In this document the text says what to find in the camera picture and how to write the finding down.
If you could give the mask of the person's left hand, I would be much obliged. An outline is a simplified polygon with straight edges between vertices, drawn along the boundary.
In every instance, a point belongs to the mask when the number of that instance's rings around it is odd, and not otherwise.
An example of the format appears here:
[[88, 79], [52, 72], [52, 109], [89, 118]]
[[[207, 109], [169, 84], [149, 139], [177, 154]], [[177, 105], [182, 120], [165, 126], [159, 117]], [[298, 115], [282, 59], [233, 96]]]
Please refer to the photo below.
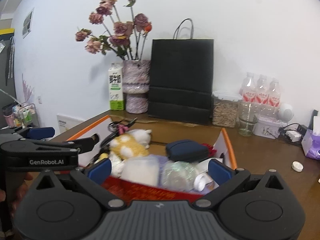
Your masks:
[[31, 172], [7, 172], [1, 170], [1, 219], [13, 215], [27, 193], [28, 181], [33, 181]]

